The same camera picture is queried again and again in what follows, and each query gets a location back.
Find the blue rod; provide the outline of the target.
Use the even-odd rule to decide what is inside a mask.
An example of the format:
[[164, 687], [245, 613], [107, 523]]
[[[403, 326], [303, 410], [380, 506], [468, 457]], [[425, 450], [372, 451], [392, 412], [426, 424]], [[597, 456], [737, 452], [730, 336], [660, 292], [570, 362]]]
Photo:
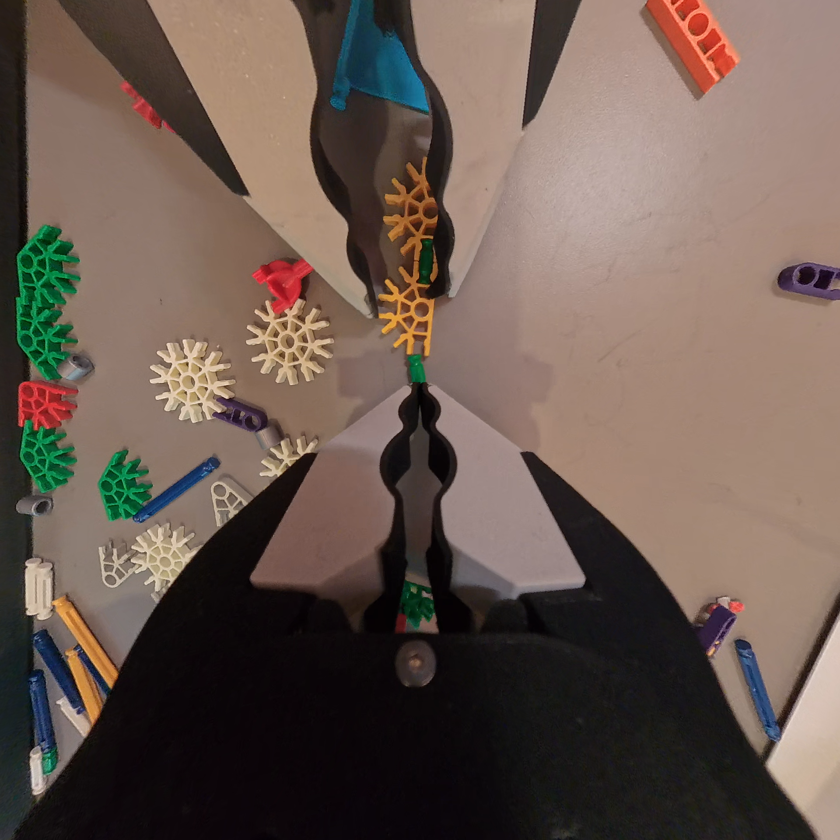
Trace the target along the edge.
[[772, 742], [778, 742], [781, 740], [781, 728], [770, 702], [753, 646], [746, 639], [737, 638], [734, 641], [734, 648], [760, 725]]
[[33, 646], [47, 666], [48, 671], [57, 683], [60, 692], [68, 700], [75, 712], [85, 712], [86, 708], [78, 690], [76, 681], [63, 654], [59, 651], [54, 639], [46, 629], [33, 633]]
[[105, 680], [105, 678], [102, 676], [102, 674], [98, 670], [98, 668], [93, 664], [93, 662], [91, 661], [88, 654], [85, 652], [85, 650], [80, 645], [77, 644], [75, 647], [73, 647], [73, 649], [77, 653], [77, 656], [79, 657], [80, 662], [82, 663], [84, 668], [87, 670], [87, 672], [88, 672], [89, 676], [92, 678], [94, 684], [97, 686], [98, 690], [100, 691], [101, 696], [103, 698], [108, 698], [109, 695], [110, 695], [110, 690], [111, 689], [110, 689], [109, 684]]
[[41, 749], [57, 747], [56, 733], [49, 707], [46, 677], [43, 670], [34, 669], [29, 674], [28, 691], [38, 745]]
[[156, 516], [162, 510], [168, 508], [174, 501], [182, 497], [187, 491], [194, 488], [199, 482], [209, 477], [221, 466], [218, 457], [207, 458], [200, 465], [190, 470], [184, 477], [178, 479], [174, 484], [164, 489], [159, 495], [152, 498], [132, 517], [136, 523], [143, 523]]

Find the yellow rod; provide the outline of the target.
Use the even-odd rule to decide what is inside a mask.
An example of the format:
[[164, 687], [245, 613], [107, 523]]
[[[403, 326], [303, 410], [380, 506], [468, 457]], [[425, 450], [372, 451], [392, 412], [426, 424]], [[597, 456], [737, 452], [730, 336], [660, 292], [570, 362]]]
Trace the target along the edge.
[[98, 686], [98, 682], [88, 667], [86, 656], [79, 647], [70, 648], [65, 651], [66, 662], [76, 683], [87, 718], [92, 725], [101, 714], [103, 695]]
[[108, 688], [113, 688], [119, 671], [72, 600], [67, 595], [62, 595], [52, 602], [52, 606], [105, 684]]

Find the pair of white rods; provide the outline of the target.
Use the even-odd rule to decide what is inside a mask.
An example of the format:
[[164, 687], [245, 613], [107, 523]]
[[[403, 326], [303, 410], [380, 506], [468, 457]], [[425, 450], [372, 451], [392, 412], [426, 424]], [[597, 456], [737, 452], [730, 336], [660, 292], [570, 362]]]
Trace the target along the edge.
[[54, 565], [40, 558], [30, 558], [24, 565], [25, 613], [41, 622], [54, 612]]

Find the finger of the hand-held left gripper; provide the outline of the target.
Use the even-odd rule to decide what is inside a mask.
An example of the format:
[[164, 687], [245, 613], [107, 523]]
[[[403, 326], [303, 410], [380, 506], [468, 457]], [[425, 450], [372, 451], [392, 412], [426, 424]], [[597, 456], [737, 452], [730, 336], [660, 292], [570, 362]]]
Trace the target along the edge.
[[288, 1], [151, 1], [226, 152], [246, 201], [366, 318], [368, 291], [347, 256], [349, 226], [312, 159], [317, 77]]
[[431, 86], [442, 152], [437, 231], [448, 242], [446, 291], [454, 297], [476, 257], [523, 134], [535, 3], [413, 4], [416, 56]]

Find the red double-ended connector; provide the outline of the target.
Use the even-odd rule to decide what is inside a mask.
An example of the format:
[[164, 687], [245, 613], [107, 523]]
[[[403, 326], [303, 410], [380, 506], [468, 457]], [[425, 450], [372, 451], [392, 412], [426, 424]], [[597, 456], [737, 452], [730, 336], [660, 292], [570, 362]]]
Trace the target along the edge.
[[259, 283], [265, 284], [274, 300], [271, 307], [274, 313], [280, 315], [293, 305], [301, 296], [301, 284], [304, 277], [310, 275], [313, 267], [305, 259], [289, 262], [276, 259], [260, 266], [252, 277]]

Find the purple connector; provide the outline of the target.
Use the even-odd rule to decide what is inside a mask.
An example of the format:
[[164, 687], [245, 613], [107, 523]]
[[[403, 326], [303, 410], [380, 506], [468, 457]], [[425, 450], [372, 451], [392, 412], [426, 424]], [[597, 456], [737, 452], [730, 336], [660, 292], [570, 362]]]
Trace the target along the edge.
[[268, 425], [267, 414], [260, 408], [226, 397], [218, 397], [217, 404], [222, 408], [213, 414], [214, 419], [252, 434], [260, 432]]
[[783, 291], [828, 301], [839, 300], [839, 268], [812, 262], [788, 266], [777, 284]]

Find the purple and yellow rod assembly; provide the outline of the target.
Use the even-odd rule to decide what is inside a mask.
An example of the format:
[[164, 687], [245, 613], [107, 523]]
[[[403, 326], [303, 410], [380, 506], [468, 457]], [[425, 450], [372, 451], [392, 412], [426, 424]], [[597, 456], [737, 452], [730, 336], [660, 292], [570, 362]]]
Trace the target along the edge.
[[743, 610], [740, 600], [721, 595], [698, 612], [694, 628], [708, 658], [716, 656]]

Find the red connector piece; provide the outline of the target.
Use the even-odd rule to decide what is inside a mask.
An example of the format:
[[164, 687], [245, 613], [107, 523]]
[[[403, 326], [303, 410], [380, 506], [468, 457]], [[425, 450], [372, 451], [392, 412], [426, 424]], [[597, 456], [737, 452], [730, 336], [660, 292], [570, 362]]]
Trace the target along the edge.
[[152, 108], [152, 106], [132, 87], [127, 80], [123, 80], [120, 87], [126, 94], [129, 95], [132, 100], [133, 110], [137, 112], [144, 121], [157, 130], [166, 129], [171, 133], [175, 133], [173, 128], [161, 118], [157, 111]]

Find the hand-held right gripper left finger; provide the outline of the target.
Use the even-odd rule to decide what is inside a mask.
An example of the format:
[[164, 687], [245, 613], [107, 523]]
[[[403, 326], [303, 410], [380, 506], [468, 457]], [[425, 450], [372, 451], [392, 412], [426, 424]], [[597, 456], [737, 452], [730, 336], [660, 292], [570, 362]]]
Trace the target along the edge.
[[396, 506], [382, 456], [412, 396], [405, 385], [319, 447], [250, 576], [256, 589], [335, 601], [363, 625], [385, 590], [382, 549]]

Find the green fan connector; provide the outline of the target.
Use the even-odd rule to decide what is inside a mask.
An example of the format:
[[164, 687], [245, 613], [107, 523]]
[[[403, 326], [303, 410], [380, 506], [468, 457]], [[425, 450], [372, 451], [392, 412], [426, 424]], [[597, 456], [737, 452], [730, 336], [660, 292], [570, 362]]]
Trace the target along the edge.
[[75, 448], [59, 446], [65, 437], [61, 427], [35, 429], [33, 421], [24, 422], [19, 457], [41, 494], [64, 486], [74, 476]]
[[142, 481], [149, 470], [142, 467], [141, 459], [127, 460], [129, 451], [116, 452], [102, 472], [98, 489], [109, 521], [131, 519], [152, 499], [153, 485]]
[[73, 243], [61, 238], [61, 228], [43, 225], [17, 253], [18, 295], [40, 308], [62, 308], [67, 295], [77, 292], [78, 275], [66, 270], [79, 257], [72, 255]]
[[77, 343], [70, 336], [72, 324], [59, 323], [62, 311], [48, 308], [24, 297], [15, 300], [17, 320], [17, 343], [30, 362], [48, 381], [60, 378], [58, 365], [65, 361], [70, 352], [66, 345]]

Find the red fan connector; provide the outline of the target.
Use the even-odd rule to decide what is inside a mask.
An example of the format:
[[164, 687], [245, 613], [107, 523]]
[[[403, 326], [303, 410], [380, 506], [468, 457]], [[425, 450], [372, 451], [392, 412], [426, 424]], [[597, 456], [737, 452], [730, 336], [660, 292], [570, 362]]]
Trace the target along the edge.
[[17, 389], [17, 425], [31, 423], [35, 431], [57, 428], [72, 418], [77, 405], [70, 399], [78, 389], [48, 381], [23, 381]]

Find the light grey wedge connector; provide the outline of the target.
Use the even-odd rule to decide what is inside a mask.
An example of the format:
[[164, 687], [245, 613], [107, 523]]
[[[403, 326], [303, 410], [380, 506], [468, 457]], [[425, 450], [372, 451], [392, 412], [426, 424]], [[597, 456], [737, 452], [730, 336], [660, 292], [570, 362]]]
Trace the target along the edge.
[[218, 528], [223, 527], [254, 498], [246, 488], [230, 476], [220, 476], [213, 480], [210, 493], [214, 519]]
[[134, 574], [135, 560], [139, 553], [131, 549], [125, 543], [117, 544], [109, 540], [105, 545], [98, 547], [98, 557], [101, 581], [109, 589], [116, 589], [132, 574]]

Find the orange slotted strip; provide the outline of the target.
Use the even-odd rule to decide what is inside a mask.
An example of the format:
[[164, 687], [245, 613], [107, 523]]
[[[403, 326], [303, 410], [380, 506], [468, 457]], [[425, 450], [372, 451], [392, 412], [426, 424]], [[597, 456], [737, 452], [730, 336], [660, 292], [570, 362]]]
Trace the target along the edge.
[[704, 1], [646, 1], [700, 93], [709, 92], [740, 62], [730, 38]]

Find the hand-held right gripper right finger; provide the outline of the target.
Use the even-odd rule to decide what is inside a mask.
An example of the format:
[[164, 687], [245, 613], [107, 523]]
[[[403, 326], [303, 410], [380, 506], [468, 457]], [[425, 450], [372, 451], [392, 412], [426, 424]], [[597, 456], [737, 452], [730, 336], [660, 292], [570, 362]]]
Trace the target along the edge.
[[434, 499], [427, 570], [438, 631], [470, 632], [473, 610], [579, 590], [574, 557], [524, 453], [435, 385], [423, 386]]

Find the cyan flat panel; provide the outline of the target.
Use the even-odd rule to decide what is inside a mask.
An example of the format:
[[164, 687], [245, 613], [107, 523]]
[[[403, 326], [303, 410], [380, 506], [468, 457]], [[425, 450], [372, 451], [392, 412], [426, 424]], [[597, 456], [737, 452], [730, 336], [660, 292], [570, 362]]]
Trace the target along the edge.
[[345, 110], [351, 91], [429, 113], [424, 84], [403, 42], [376, 25], [372, 1], [351, 2], [332, 84], [332, 108]]

